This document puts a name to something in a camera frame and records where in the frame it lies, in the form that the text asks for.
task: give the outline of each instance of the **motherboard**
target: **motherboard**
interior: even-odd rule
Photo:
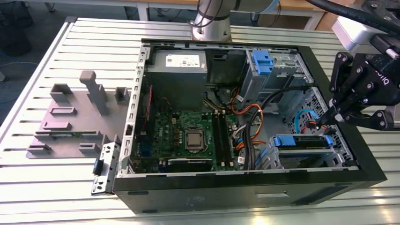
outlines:
[[[231,132],[235,115],[221,112],[157,112],[151,143],[139,143],[135,172],[239,170]]]

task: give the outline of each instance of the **power supply label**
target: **power supply label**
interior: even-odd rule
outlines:
[[[198,55],[166,55],[166,67],[199,67]]]

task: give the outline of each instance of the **open computer tower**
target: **open computer tower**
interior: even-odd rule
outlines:
[[[314,125],[330,93],[307,47],[143,39],[137,60],[91,195],[115,194],[134,213],[257,208],[385,180],[357,128]]]

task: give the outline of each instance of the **robotic arm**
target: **robotic arm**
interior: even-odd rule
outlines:
[[[198,0],[197,16],[191,25],[191,39],[227,41],[230,39],[230,11],[267,12],[278,0]]]
[[[343,121],[374,130],[400,129],[400,3],[373,0],[349,8],[325,0],[306,1],[339,15],[333,31],[346,50],[355,53],[335,54],[329,84],[333,98],[318,127]],[[386,108],[370,116],[362,114],[373,105]]]

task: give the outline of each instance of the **desk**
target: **desk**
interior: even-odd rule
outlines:
[[[174,8],[195,10],[197,0],[25,0],[26,2],[43,2],[43,3],[67,3],[83,5],[105,5],[105,6],[126,6],[135,7],[138,11],[138,18],[141,21],[149,20],[149,8]],[[323,16],[323,11],[303,0],[279,0],[281,15],[303,16],[309,17],[305,30],[314,30],[319,20]],[[261,14],[277,13],[275,10],[270,12],[261,12]]]
[[[191,9],[195,10],[197,0],[138,0],[137,10],[139,20],[147,21],[147,8],[175,8],[175,9]],[[309,4],[303,0],[279,0],[281,15],[290,16],[305,16],[309,17],[305,24],[305,30],[314,30],[321,17],[323,16],[323,11]],[[275,10],[269,12],[259,12],[259,14],[271,14],[277,13]]]
[[[93,158],[26,159],[54,83],[75,90],[83,69],[106,90],[131,86],[141,38],[189,39],[185,23],[78,18],[63,23],[0,127],[0,223],[83,225],[365,225],[400,223],[398,132],[359,128],[387,181],[318,205],[134,215],[115,196],[90,197]],[[326,74],[342,50],[330,32],[231,26],[231,41],[306,45]]]

